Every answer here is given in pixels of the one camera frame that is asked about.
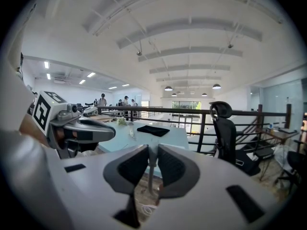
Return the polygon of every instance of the ceiling light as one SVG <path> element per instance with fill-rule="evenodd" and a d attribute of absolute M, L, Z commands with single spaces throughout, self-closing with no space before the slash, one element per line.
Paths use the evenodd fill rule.
<path fill-rule="evenodd" d="M 218 89 L 220 89 L 221 88 L 221 86 L 219 85 L 219 84 L 215 84 L 215 85 L 213 85 L 213 87 L 212 87 L 214 90 L 218 90 Z"/>
<path fill-rule="evenodd" d="M 173 88 L 172 88 L 171 86 L 166 86 L 164 90 L 165 90 L 165 91 L 172 91 Z"/>
<path fill-rule="evenodd" d="M 91 78 L 92 76 L 94 76 L 96 73 L 92 72 L 90 74 L 87 75 L 88 78 Z"/>

